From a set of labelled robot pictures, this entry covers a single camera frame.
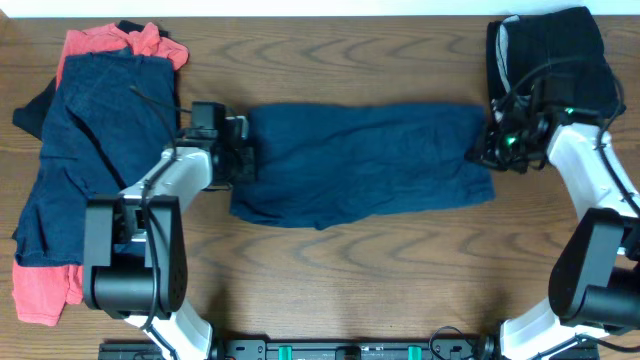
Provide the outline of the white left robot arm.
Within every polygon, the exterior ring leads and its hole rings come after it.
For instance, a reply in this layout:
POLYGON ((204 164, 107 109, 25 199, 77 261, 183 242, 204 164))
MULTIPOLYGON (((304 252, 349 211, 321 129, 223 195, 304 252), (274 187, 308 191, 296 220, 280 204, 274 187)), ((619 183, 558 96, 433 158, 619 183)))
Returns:
POLYGON ((86 305, 138 327, 163 359, 222 359, 214 327, 186 297, 182 215, 202 191, 255 175, 244 116, 196 115, 140 180, 90 200, 84 229, 86 305))

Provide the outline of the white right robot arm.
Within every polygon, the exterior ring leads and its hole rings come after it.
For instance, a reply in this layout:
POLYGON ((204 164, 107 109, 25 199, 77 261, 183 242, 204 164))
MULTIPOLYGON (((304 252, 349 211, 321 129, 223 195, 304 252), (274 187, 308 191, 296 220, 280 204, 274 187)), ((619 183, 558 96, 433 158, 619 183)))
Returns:
POLYGON ((544 300, 474 346, 476 359, 596 359, 600 348, 639 327, 639 271, 616 265, 639 259, 638 194, 616 157, 610 119, 577 107, 569 96, 508 98, 492 103, 474 162, 525 171, 533 161, 557 169, 578 225, 557 259, 544 300))

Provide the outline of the navy blue shorts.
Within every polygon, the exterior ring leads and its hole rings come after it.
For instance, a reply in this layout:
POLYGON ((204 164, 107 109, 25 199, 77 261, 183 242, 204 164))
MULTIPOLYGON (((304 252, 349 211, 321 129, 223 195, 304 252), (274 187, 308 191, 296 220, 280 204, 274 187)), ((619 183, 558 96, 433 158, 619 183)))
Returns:
POLYGON ((271 104, 249 120, 257 179, 235 186, 230 212, 253 224, 323 230, 495 197, 489 171, 465 159, 479 106, 271 104))

